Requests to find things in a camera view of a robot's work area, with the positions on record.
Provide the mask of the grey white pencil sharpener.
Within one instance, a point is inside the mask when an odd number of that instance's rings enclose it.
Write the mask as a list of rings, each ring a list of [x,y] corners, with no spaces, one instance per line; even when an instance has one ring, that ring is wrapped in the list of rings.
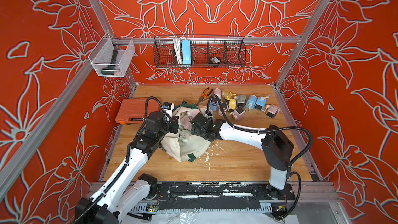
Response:
[[[191,132],[189,130],[178,130],[178,142],[188,143],[190,140]]]

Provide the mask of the cream tote bag green handles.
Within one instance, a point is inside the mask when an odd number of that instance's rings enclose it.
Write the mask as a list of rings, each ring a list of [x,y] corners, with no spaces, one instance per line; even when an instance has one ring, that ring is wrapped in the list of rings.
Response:
[[[190,120],[198,114],[205,114],[205,111],[204,106],[178,106],[174,108],[172,117],[178,118],[179,130],[191,131]],[[161,141],[161,149],[178,162],[193,162],[206,152],[209,145],[210,141],[192,134],[186,144],[178,142],[178,133],[168,133]]]

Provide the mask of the blue grey square sharpener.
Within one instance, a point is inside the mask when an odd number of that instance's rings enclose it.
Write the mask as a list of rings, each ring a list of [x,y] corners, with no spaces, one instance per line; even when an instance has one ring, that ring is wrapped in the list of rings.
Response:
[[[213,97],[210,101],[209,109],[213,112],[218,110],[218,98]]]

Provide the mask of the yellow tall pencil sharpener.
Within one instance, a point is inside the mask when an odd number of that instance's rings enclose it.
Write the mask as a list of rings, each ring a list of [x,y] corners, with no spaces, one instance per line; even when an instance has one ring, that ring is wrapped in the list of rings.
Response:
[[[237,108],[237,101],[236,99],[229,100],[229,112],[233,112]]]

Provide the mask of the pink cube sharpener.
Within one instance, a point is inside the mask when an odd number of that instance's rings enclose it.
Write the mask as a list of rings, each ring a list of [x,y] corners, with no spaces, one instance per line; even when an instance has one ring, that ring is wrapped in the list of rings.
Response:
[[[245,109],[242,106],[238,106],[233,112],[232,116],[234,120],[241,120],[245,116]]]

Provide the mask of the grey clear pencil sharpener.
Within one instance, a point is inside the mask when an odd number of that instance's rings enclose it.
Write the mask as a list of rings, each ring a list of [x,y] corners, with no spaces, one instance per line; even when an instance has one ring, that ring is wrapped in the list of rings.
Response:
[[[235,97],[235,100],[236,100],[236,106],[241,106],[241,107],[246,106],[247,97],[245,95],[239,94]]]

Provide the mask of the blue crank pencil sharpener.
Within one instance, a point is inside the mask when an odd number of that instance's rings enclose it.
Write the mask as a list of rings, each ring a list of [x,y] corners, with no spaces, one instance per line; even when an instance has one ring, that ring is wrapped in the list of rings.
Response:
[[[254,106],[254,109],[256,109],[258,111],[264,111],[265,107],[266,107],[267,99],[269,99],[270,96],[271,96],[270,94],[267,95],[267,96],[259,96],[257,98],[257,101],[256,101],[256,104]]]

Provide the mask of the pink black sharpener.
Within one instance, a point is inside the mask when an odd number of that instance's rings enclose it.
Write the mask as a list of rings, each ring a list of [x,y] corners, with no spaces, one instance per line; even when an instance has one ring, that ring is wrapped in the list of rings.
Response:
[[[275,118],[277,114],[280,112],[280,107],[274,104],[267,104],[265,108],[265,114],[266,116],[270,118]]]

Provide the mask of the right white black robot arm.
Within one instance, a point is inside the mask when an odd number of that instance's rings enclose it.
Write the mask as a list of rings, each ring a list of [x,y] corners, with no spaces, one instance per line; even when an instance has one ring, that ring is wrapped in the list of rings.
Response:
[[[275,125],[266,129],[243,127],[229,124],[223,119],[212,121],[203,114],[196,115],[190,123],[191,134],[207,141],[236,141],[262,150],[271,167],[269,189],[284,190],[291,172],[290,160],[294,145],[280,128]]]

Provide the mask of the orange plastic tool case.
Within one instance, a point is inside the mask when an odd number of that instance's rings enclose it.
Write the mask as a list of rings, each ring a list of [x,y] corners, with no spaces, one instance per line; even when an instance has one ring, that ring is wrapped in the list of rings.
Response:
[[[121,125],[142,124],[146,100],[146,97],[124,99],[116,116],[116,123]]]

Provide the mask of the small black device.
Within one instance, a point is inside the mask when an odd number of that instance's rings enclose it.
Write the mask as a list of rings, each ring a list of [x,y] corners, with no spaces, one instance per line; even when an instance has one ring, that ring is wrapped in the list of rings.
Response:
[[[218,57],[212,57],[209,59],[209,65],[211,66],[219,66],[221,64],[221,60]]]

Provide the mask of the light blue box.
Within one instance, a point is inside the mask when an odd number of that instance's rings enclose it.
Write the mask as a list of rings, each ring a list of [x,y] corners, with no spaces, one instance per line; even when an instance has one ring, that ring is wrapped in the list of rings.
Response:
[[[182,47],[182,64],[185,66],[191,66],[192,58],[191,58],[191,42],[188,39],[183,39],[181,41]]]

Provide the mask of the dark green flashlight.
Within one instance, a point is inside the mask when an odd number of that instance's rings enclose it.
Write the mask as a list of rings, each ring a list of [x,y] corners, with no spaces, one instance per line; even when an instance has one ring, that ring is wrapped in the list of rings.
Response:
[[[118,51],[117,51],[117,49],[114,49],[113,53],[112,53],[112,58],[111,58],[110,64],[101,70],[102,75],[113,75],[115,73],[117,55],[118,55]]]

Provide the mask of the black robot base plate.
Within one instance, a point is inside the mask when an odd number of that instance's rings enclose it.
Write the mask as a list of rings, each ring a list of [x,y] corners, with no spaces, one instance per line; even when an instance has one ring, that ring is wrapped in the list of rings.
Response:
[[[152,200],[142,200],[133,214],[171,214],[184,211],[271,213],[295,201],[292,186],[272,190],[267,183],[160,182]]]

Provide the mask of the clear acrylic wall bin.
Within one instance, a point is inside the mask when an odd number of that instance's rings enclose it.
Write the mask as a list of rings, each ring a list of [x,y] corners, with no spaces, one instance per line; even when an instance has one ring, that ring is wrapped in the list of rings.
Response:
[[[122,78],[135,55],[135,44],[129,38],[112,38],[105,33],[88,58],[99,77]]]

